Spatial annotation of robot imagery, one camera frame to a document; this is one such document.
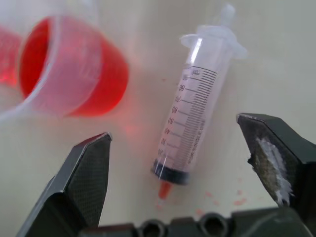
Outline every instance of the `syringe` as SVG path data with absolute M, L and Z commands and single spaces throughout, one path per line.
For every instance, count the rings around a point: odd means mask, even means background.
M 227 4 L 221 13 L 220 26 L 199 26 L 196 34 L 181 37 L 191 50 L 151 170 L 162 180 L 160 201 L 172 184 L 188 183 L 230 60 L 247 55 L 229 29 L 235 8 Z

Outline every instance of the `red liquid drop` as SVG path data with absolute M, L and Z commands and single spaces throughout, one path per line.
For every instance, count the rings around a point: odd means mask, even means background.
M 21 54 L 19 79 L 25 97 L 29 96 L 35 88 L 44 68 L 51 32 L 49 20 L 50 18 L 46 18 L 33 28 Z M 121 100 L 127 87 L 128 66 L 123 56 L 100 32 L 94 31 L 94 33 L 95 37 L 101 39 L 103 63 L 101 73 L 90 97 L 71 112 L 69 114 L 71 116 L 91 117 L 110 111 Z M 78 34 L 74 32 L 73 37 L 73 42 L 76 44 L 80 32 Z

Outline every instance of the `white residue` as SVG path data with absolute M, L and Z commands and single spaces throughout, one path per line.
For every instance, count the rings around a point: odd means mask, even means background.
M 290 205 L 292 187 L 286 180 L 286 168 L 280 152 L 277 147 L 271 144 L 266 138 L 263 138 L 262 140 L 257 138 L 257 142 L 262 148 L 262 151 L 265 153 L 267 160 L 276 170 L 276 179 L 280 187 L 280 189 L 276 191 L 278 204 L 283 205 L 283 201 L 285 201 L 288 205 Z

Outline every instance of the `clear plastic cup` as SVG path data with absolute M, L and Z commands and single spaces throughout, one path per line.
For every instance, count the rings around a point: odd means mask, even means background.
M 125 92 L 128 66 L 98 30 L 96 1 L 38 2 L 31 12 L 26 10 L 26 26 L 19 27 L 23 40 L 14 55 L 13 78 L 25 100 L 7 115 L 106 113 Z

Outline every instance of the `white table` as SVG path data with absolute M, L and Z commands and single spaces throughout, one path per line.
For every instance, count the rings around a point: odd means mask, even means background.
M 232 26 L 249 51 L 234 61 L 213 114 L 191 182 L 174 189 L 157 210 L 158 181 L 150 173 L 158 139 L 188 50 L 179 42 L 211 17 L 211 0 L 102 0 L 103 31 L 131 64 L 128 90 L 103 118 L 13 119 L 0 124 L 0 235 L 13 236 L 71 148 L 113 134 L 108 193 L 100 224 L 149 218 L 165 222 L 215 211 L 276 204 L 247 164 L 249 150 L 236 123 L 238 112 L 283 118 L 316 142 L 316 32 L 312 0 L 235 0 Z M 19 101 L 1 87 L 4 110 Z M 204 197 L 210 192 L 213 197 Z M 234 201 L 246 198 L 235 206 Z

